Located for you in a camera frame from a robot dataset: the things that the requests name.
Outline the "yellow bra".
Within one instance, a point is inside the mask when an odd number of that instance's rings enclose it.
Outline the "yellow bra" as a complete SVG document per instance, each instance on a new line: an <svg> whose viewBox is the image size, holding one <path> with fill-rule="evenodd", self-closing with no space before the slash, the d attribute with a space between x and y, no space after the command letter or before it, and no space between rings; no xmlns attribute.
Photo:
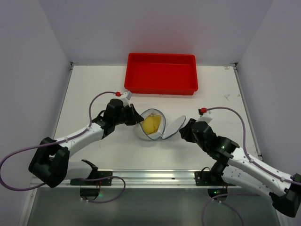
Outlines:
<svg viewBox="0 0 301 226"><path fill-rule="evenodd" d="M160 132L162 116L159 114L150 114L142 122L142 129L146 135L155 134Z"/></svg>

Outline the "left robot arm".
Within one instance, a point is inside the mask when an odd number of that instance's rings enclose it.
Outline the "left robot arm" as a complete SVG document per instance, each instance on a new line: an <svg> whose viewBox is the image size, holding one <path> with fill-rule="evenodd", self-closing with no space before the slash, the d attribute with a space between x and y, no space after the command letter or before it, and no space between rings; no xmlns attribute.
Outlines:
<svg viewBox="0 0 301 226"><path fill-rule="evenodd" d="M69 159L91 143L106 138L116 126L133 126L143 120L133 104L111 99L106 109L83 129L59 140L49 137L43 139L28 170L51 188L67 179L95 182L100 176L94 164L87 160L70 162Z"/></svg>

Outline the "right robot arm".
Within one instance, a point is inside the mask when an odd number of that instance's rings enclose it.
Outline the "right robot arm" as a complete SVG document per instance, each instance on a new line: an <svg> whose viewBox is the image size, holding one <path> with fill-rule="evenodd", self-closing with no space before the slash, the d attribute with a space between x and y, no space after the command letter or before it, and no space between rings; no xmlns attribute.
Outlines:
<svg viewBox="0 0 301 226"><path fill-rule="evenodd" d="M301 204L300 174L284 173L256 159L231 139L217 136L205 121L190 119L180 134L216 161L207 181L247 189L271 201L280 213L296 217Z"/></svg>

